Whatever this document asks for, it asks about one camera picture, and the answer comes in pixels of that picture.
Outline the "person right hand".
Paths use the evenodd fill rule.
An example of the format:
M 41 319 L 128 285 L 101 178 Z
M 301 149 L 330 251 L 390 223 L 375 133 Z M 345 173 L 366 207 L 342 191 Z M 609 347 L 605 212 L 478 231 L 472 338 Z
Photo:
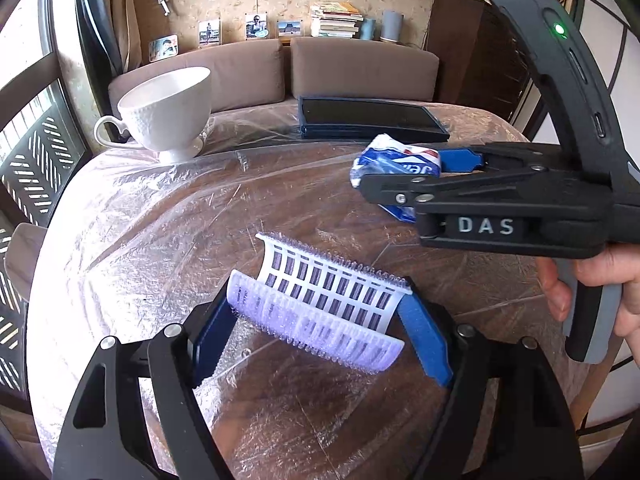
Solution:
M 551 258 L 536 259 L 539 285 L 548 301 L 551 315 L 564 322 L 570 313 L 573 293 L 559 279 Z M 616 336 L 626 340 L 634 362 L 639 364 L 640 252 L 638 245 L 608 246 L 599 255 L 573 261 L 575 278 L 587 286 L 620 285 L 622 296 L 614 325 Z

